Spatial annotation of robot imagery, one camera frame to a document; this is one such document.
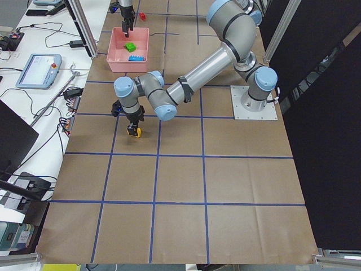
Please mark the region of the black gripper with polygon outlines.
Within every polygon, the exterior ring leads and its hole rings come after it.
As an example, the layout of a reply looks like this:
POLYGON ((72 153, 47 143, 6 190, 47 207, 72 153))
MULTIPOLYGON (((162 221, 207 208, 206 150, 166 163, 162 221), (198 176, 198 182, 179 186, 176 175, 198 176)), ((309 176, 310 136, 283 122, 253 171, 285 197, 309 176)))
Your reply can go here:
POLYGON ((130 121, 130 124, 127 126, 127 131, 129 133, 134 132, 134 126, 138 126, 140 121, 144 121, 144 107, 140 106, 139 109, 134 113, 126 113, 127 119, 130 121))
POLYGON ((133 6, 121 6, 121 15, 123 17, 122 29, 126 38, 129 38, 129 30, 133 30, 135 20, 135 11, 133 6))

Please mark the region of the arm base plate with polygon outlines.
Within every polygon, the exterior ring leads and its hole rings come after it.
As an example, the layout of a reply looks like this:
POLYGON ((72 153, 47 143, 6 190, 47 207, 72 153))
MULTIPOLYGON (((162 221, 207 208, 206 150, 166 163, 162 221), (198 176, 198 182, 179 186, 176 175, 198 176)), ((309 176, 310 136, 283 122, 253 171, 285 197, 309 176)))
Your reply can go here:
POLYGON ((231 99, 235 120, 277 121, 275 103, 257 101, 248 93, 249 86, 231 85, 231 99))

